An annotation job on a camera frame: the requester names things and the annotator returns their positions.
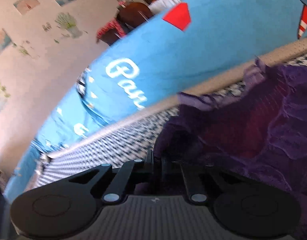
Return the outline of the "white clothed dining table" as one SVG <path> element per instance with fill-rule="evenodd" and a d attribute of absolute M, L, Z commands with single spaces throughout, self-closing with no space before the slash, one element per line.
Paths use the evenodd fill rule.
<path fill-rule="evenodd" d="M 166 9 L 181 3 L 181 0 L 155 0 L 148 7 L 153 14 L 158 14 Z"/>

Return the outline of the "dark wooden chair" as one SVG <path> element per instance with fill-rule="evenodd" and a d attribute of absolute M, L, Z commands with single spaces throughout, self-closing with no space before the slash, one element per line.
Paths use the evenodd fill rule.
<path fill-rule="evenodd" d="M 153 16 L 154 14 L 150 11 L 149 7 L 143 3 L 122 2 L 114 18 L 119 22 L 127 35 Z"/>

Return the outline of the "blue printed sofa back cover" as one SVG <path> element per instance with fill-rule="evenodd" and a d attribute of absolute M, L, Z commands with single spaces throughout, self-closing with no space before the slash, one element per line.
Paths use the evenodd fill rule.
<path fill-rule="evenodd" d="M 12 202 L 40 155 L 217 74 L 307 37 L 307 0 L 184 0 L 143 23 L 96 58 L 36 133 L 8 181 Z"/>

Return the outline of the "houndstooth sofa seat cover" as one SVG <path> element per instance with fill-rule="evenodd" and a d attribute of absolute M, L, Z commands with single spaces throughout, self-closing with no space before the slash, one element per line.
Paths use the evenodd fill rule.
<path fill-rule="evenodd" d="M 102 163 L 109 162 L 114 167 L 120 167 L 125 161 L 143 157 L 147 149 L 154 146 L 164 124 L 177 114 L 178 108 L 172 107 L 69 150 L 51 160 L 45 169 L 39 164 L 37 170 L 41 174 L 37 175 L 32 188 L 47 185 Z"/>

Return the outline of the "purple floral garment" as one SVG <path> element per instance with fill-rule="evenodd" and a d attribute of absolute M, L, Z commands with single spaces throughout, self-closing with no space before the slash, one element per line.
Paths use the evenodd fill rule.
<path fill-rule="evenodd" d="M 307 67 L 261 60 L 238 96 L 181 93 L 119 239 L 307 239 Z M 206 203 L 169 195 L 162 158 L 199 168 Z"/>

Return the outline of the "red patterned cloth on chair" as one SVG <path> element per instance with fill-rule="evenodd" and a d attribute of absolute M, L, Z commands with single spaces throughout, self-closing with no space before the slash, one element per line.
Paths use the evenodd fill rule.
<path fill-rule="evenodd" d="M 119 24 L 119 22 L 114 18 L 97 30 L 96 43 L 102 41 L 111 46 L 125 35 L 126 32 Z"/>

